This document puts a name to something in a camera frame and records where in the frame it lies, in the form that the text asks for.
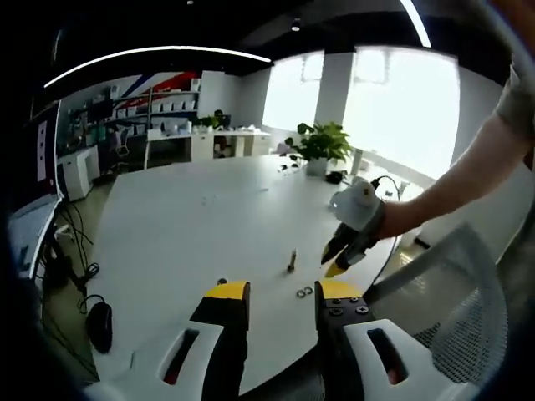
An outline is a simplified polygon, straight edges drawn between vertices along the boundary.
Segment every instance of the led light strip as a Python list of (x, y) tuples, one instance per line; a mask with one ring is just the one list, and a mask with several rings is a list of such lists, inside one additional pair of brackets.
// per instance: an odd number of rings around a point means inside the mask
[(69, 71), (65, 71), (64, 73), (58, 75), (56, 78), (51, 79), (44, 85), (44, 87), (47, 88), (54, 82), (58, 82), (61, 78), (66, 77), (67, 75), (73, 73), (74, 71), (78, 71), (79, 69), (87, 67), (88, 65), (91, 65), (91, 64), (98, 63), (100, 61), (105, 61), (114, 57), (125, 56), (126, 54), (143, 53), (143, 52), (158, 52), (162, 50), (163, 51), (165, 50), (198, 50), (202, 52), (224, 53), (224, 54), (231, 54), (233, 56), (252, 58), (254, 60), (263, 61), (264, 63), (271, 63), (271, 60), (269, 58), (255, 56), (254, 54), (249, 54), (249, 53), (237, 52), (234, 50), (227, 50), (225, 48), (206, 48), (202, 46), (156, 46), (153, 48), (134, 48), (132, 50), (125, 50), (124, 52), (108, 54), (107, 56), (99, 57), (99, 58), (96, 58), (95, 60), (88, 61), (87, 63), (80, 64), (79, 66), (76, 66), (73, 69), (70, 69)]
[(424, 23), (421, 21), (420, 14), (418, 14), (418, 12), (416, 11), (416, 7), (412, 3), (412, 0), (400, 1), (401, 4), (403, 4), (403, 7), (405, 7), (405, 11), (407, 12), (407, 14), (409, 14), (409, 18), (412, 21), (412, 24), (415, 26), (416, 32), (420, 37), (421, 45), (424, 48), (430, 48), (431, 42), (429, 41), (429, 37), (427, 36), (427, 32), (425, 31)]

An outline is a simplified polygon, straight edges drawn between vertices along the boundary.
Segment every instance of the window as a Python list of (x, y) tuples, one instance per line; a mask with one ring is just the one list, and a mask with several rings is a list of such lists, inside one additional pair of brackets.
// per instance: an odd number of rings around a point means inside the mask
[(459, 122), (455, 59), (358, 48), (351, 77), (343, 125), (352, 145), (434, 179), (449, 169)]
[(300, 123), (313, 124), (323, 69), (323, 52), (276, 62), (269, 75), (262, 123), (291, 131)]

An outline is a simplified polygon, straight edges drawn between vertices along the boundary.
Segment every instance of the human hand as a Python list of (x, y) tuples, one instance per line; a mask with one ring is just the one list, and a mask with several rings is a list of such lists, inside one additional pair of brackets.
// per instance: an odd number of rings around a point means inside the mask
[(385, 202), (385, 217), (381, 223), (378, 240), (400, 236), (421, 225), (418, 206), (411, 202)]

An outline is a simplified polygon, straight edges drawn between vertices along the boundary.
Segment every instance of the computer mouse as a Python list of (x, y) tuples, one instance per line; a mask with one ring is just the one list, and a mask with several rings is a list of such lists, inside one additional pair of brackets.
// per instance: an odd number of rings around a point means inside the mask
[(94, 349), (100, 353), (108, 353), (113, 337), (111, 306), (104, 301), (95, 303), (85, 321), (85, 331)]

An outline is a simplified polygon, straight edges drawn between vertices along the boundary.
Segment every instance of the green leaves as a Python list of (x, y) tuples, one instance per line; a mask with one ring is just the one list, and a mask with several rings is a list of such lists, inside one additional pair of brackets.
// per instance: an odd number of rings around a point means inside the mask
[(316, 123), (314, 127), (301, 123), (298, 125), (298, 133), (302, 135), (301, 144), (295, 145), (293, 138), (287, 138), (284, 143), (305, 160), (321, 158), (345, 160), (352, 148), (347, 141), (348, 135), (342, 129), (342, 125), (334, 122), (326, 125)]

